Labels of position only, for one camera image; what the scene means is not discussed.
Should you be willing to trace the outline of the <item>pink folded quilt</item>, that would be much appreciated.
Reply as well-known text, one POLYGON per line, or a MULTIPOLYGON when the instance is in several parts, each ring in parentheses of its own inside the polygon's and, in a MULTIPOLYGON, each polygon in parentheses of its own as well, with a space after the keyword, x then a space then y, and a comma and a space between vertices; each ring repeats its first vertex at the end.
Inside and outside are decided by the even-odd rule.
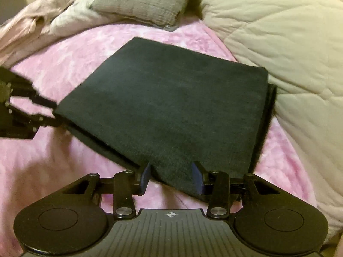
POLYGON ((73 0, 36 0, 1 25, 1 65, 11 67, 27 57, 35 41, 49 34, 50 25, 73 0))

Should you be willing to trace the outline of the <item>pink rose bed blanket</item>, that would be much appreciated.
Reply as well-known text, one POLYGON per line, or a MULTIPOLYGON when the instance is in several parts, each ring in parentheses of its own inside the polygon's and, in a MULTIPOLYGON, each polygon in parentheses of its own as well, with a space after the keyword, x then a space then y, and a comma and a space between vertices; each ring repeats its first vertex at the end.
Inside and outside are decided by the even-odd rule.
MULTIPOLYGON (((134 23, 92 28, 54 43, 13 69, 31 79, 42 95, 59 101, 134 37, 234 60, 211 29, 189 16, 173 32, 134 23)), ((97 154, 64 128, 42 127, 33 140, 2 139, 1 255, 22 253, 13 222, 23 208, 86 174, 110 178, 121 171, 120 165, 97 154)), ((276 119, 271 122, 255 172, 309 204, 316 204, 308 174, 276 119)))

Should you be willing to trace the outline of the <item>black trousers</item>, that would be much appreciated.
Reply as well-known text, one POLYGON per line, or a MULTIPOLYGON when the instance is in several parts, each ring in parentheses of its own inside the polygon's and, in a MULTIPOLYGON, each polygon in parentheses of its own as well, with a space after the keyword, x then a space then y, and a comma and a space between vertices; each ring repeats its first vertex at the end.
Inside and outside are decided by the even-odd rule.
POLYGON ((277 89, 267 70, 135 37, 55 109, 70 132, 189 195, 192 163, 241 178, 255 169, 277 89))

